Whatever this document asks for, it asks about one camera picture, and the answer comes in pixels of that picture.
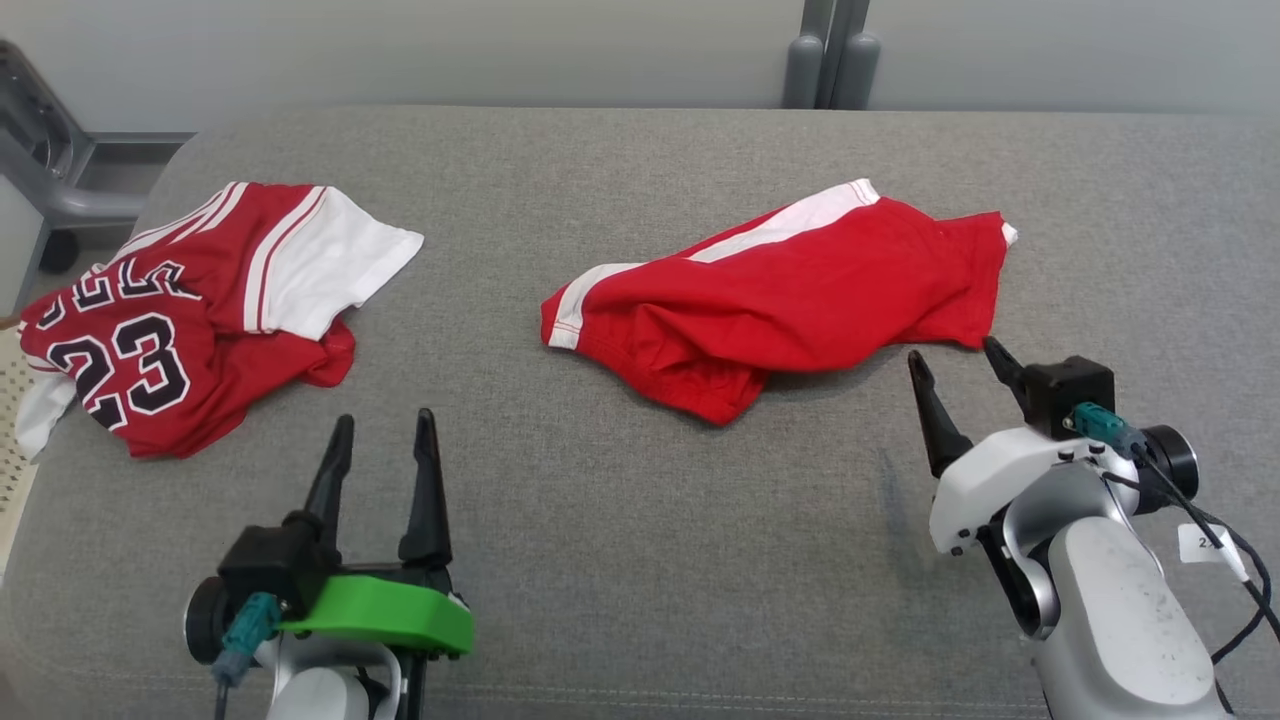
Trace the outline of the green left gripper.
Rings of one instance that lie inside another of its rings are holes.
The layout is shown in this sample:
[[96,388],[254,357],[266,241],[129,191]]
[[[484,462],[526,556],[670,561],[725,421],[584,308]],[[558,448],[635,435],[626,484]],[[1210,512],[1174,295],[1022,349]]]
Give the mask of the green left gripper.
[[[332,561],[342,560],[337,532],[353,442],[355,419],[339,415],[301,511]],[[443,570],[453,553],[436,419],[429,407],[421,407],[416,416],[413,457],[413,497],[398,557],[406,566]],[[444,656],[468,655],[475,642],[474,616],[453,594],[367,575],[329,578],[310,614],[283,620],[280,632]]]

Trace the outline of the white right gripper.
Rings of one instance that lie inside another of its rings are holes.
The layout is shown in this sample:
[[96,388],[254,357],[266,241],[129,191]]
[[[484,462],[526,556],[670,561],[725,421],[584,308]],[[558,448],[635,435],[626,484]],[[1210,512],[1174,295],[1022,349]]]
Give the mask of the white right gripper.
[[[996,337],[983,338],[983,352],[1027,416],[1024,366]],[[1088,439],[1053,441],[1027,427],[996,432],[974,447],[937,395],[920,351],[908,354],[908,370],[931,474],[940,479],[929,516],[940,553],[975,544],[978,529],[1002,509],[1041,524],[1066,523],[1089,509],[1114,519],[1135,512],[1139,495],[1130,484],[1139,473],[1114,450],[1094,454]]]

